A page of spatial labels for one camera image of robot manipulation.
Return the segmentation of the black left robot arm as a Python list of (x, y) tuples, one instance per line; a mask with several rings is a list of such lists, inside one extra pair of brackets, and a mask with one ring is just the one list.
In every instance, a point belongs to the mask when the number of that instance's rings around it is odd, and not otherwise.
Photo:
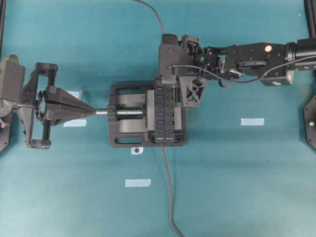
[(0, 63), (0, 122), (11, 125), (16, 112), (28, 148), (47, 150), (52, 126), (96, 114), (93, 107), (55, 86), (57, 71), (56, 64), (37, 62), (24, 84), (25, 67), (16, 55)]

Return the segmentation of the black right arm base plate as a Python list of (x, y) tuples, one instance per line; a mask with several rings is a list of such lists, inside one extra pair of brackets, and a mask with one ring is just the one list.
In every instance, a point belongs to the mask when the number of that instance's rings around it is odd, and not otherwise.
[(305, 136), (308, 144), (316, 149), (316, 96), (303, 107)]

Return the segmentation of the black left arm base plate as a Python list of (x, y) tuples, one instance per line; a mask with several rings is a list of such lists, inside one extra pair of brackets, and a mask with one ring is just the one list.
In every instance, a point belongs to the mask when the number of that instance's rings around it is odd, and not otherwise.
[(2, 153), (10, 144), (11, 125), (0, 122), (0, 152)]

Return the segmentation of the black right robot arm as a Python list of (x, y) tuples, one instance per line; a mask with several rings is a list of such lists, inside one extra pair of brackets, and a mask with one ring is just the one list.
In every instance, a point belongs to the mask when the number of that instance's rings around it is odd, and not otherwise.
[(316, 40), (202, 47), (197, 38), (170, 35), (161, 42), (159, 63), (160, 74), (175, 88), (176, 103), (196, 108), (210, 80), (222, 88), (255, 81), (264, 86), (292, 85), (295, 71), (316, 67)]

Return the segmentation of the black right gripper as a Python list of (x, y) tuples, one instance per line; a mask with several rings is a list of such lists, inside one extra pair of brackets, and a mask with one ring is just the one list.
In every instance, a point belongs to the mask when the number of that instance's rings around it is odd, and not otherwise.
[(196, 37), (184, 35), (178, 39), (178, 44), (185, 54), (176, 63), (180, 87), (172, 88), (173, 102), (181, 102), (184, 108), (196, 108), (209, 81), (222, 85), (221, 80), (209, 73), (219, 75), (222, 60), (211, 47), (202, 48)]

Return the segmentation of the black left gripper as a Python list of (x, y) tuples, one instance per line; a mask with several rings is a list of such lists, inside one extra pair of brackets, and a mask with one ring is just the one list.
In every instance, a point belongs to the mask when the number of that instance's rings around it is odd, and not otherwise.
[[(51, 126), (96, 114), (96, 110), (93, 107), (72, 96), (67, 91), (54, 86), (57, 71), (58, 66), (56, 64), (37, 62), (35, 63), (35, 69), (30, 75), (30, 80), (23, 87), (22, 102), (17, 105), (16, 112), (24, 126), (25, 145), (28, 148), (47, 150), (51, 146)], [(34, 118), (43, 100), (43, 93), (37, 92), (40, 76), (47, 78), (48, 87), (45, 93), (46, 101), (48, 102), (42, 115), (42, 138), (33, 139)]]

